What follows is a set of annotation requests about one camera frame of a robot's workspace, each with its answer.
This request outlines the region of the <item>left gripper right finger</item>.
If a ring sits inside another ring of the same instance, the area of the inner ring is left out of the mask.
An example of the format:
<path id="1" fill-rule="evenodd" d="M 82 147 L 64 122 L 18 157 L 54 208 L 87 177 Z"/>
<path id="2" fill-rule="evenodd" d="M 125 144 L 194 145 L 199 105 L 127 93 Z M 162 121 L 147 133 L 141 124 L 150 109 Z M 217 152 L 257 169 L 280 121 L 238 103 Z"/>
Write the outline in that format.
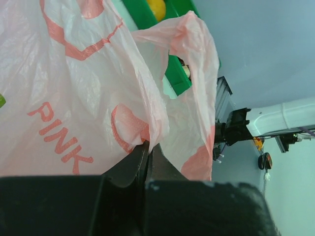
<path id="1" fill-rule="evenodd" d="M 188 181 L 179 170 L 165 157 L 161 145 L 156 145 L 148 156 L 145 182 L 151 181 Z"/>

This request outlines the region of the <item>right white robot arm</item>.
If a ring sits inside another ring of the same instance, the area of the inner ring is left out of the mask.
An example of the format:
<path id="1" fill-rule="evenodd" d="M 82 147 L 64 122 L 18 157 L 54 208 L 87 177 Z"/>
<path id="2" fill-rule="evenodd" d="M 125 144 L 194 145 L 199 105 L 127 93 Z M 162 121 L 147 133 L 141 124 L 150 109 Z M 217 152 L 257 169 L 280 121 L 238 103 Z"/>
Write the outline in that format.
<path id="1" fill-rule="evenodd" d="M 289 145 L 315 137 L 315 98 L 309 97 L 268 107 L 232 111 L 217 122 L 215 143 L 231 146 L 254 138 L 276 138 L 282 152 Z"/>

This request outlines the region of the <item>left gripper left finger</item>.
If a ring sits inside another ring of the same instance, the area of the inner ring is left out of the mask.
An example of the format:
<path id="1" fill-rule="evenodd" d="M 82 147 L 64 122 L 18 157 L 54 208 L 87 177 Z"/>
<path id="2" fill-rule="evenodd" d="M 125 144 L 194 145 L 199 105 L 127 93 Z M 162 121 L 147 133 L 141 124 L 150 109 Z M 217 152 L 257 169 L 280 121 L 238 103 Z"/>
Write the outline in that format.
<path id="1" fill-rule="evenodd" d="M 130 154 L 102 176 L 118 188 L 130 186 L 138 177 L 141 167 L 148 158 L 149 142 L 136 146 Z"/>

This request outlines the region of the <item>pink plastic bag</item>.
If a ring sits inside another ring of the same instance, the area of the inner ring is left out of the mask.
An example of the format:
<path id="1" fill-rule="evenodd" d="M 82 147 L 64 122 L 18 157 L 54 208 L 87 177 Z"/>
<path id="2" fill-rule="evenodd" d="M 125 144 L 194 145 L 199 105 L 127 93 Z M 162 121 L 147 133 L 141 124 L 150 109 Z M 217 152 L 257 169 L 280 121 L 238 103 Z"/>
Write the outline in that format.
<path id="1" fill-rule="evenodd" d="M 169 56 L 190 68 L 180 95 Z M 3 0 L 0 174 L 98 175 L 149 141 L 210 180 L 218 69 L 192 11 L 132 32 L 110 0 Z"/>

